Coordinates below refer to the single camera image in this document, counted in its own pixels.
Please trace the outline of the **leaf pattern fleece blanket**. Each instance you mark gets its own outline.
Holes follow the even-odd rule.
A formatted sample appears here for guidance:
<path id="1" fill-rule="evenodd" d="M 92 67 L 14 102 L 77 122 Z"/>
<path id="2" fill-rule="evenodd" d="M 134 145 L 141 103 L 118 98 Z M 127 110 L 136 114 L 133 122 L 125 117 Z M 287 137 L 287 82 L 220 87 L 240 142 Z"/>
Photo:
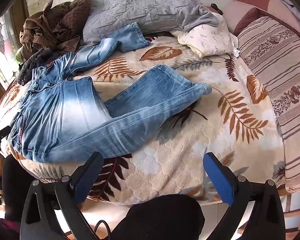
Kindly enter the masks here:
<path id="1" fill-rule="evenodd" d="M 285 180 L 283 142 L 270 98 L 241 58 L 198 57 L 174 37 L 151 37 L 147 48 L 115 52 L 105 63 L 78 73 L 88 76 L 103 101 L 165 64 L 192 82 L 212 87 L 194 105 L 168 119 L 138 152 L 108 159 L 89 193 L 94 201 L 133 205 L 181 193 L 211 204 L 221 199 L 203 169 L 212 152 L 237 176 L 264 183 Z"/>

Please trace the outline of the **brown jacket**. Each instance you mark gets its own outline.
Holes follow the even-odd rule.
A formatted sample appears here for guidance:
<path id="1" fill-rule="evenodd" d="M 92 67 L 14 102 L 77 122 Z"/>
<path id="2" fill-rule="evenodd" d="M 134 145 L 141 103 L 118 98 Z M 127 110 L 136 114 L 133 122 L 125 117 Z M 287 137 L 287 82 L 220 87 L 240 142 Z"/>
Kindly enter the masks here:
<path id="1" fill-rule="evenodd" d="M 43 11 L 25 20 L 19 34 L 23 62 L 42 48 L 65 53 L 76 51 L 90 14 L 90 0 L 52 4 L 53 0 L 49 0 Z"/>

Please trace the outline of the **grey quilted pillow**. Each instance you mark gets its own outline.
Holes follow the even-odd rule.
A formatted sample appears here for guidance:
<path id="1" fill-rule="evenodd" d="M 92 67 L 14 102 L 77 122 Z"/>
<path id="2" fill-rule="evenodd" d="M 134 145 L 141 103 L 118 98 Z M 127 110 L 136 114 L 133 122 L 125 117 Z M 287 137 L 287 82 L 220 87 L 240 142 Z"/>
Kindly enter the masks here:
<path id="1" fill-rule="evenodd" d="M 96 45 L 133 22 L 143 34 L 188 32 L 201 24 L 212 27 L 219 24 L 200 0 L 91 0 L 90 15 L 83 28 L 83 45 Z"/>

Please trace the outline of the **light blue denim jeans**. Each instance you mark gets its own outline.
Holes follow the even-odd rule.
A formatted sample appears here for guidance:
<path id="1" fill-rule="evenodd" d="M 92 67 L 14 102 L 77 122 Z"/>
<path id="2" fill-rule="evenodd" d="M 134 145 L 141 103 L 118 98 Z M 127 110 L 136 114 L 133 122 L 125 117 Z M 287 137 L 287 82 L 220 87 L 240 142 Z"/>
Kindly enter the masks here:
<path id="1" fill-rule="evenodd" d="M 130 154 L 155 137 L 168 118 L 211 93 L 209 85 L 193 83 L 166 65 L 151 68 L 106 102 L 90 77 L 74 79 L 116 50 L 148 45 L 139 26 L 131 23 L 96 46 L 35 68 L 11 122 L 13 149 L 40 163 L 84 162 L 94 152 L 104 158 Z"/>

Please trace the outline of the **white patterned pillow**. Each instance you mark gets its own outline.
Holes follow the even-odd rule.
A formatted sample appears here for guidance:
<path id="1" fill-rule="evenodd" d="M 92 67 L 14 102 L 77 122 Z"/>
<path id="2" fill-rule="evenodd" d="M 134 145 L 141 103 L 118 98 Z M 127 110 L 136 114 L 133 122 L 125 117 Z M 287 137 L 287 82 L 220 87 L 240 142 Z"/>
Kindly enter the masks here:
<path id="1" fill-rule="evenodd" d="M 223 16 L 215 12 L 212 14 L 218 19 L 217 27 L 201 24 L 187 33 L 182 31 L 171 31 L 170 33 L 177 38 L 181 45 L 189 47 L 201 58 L 224 54 L 238 58 L 240 54 L 238 38 L 230 33 Z"/>

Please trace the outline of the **dark grey denim garment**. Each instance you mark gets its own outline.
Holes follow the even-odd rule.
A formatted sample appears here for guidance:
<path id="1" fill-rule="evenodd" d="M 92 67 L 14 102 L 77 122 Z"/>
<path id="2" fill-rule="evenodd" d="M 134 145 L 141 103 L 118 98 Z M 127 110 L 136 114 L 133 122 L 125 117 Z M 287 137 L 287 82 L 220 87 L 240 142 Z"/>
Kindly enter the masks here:
<path id="1" fill-rule="evenodd" d="M 19 85 L 26 85 L 32 80 L 32 70 L 41 66 L 50 64 L 52 61 L 60 57 L 60 53 L 52 51 L 50 48 L 41 48 L 34 53 L 25 63 L 19 66 L 19 75 L 17 76 L 17 83 Z"/>

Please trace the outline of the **striped floral bed cover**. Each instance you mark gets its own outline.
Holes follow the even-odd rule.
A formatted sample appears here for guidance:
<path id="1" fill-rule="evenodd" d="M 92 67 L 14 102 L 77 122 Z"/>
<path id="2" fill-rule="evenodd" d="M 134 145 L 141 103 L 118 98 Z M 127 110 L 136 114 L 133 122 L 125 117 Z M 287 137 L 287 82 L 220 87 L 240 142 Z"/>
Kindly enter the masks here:
<path id="1" fill-rule="evenodd" d="M 238 35 L 245 64 L 270 97 L 285 149 L 285 186 L 300 191 L 300 37 L 269 16 Z"/>

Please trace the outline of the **black small object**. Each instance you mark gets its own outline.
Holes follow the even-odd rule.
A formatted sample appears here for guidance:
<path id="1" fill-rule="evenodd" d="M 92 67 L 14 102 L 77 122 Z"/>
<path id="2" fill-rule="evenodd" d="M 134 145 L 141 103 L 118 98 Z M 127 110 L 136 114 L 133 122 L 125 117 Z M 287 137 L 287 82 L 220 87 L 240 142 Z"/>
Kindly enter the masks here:
<path id="1" fill-rule="evenodd" d="M 220 15 L 223 15 L 223 12 L 221 11 L 221 9 L 219 9 L 219 7 L 217 6 L 217 4 L 215 3 L 211 3 L 210 4 L 210 10 L 215 12 L 215 13 L 218 13 Z"/>

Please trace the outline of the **grey cloth on headboard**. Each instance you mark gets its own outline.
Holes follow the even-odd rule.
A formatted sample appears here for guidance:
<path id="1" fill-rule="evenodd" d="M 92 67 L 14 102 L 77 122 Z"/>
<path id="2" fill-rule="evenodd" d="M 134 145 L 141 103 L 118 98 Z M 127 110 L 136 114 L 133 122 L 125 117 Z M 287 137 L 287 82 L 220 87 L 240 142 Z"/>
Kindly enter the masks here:
<path id="1" fill-rule="evenodd" d="M 297 18 L 300 23 L 300 11 L 298 10 L 298 8 L 290 0 L 280 1 L 290 10 L 290 12 Z"/>

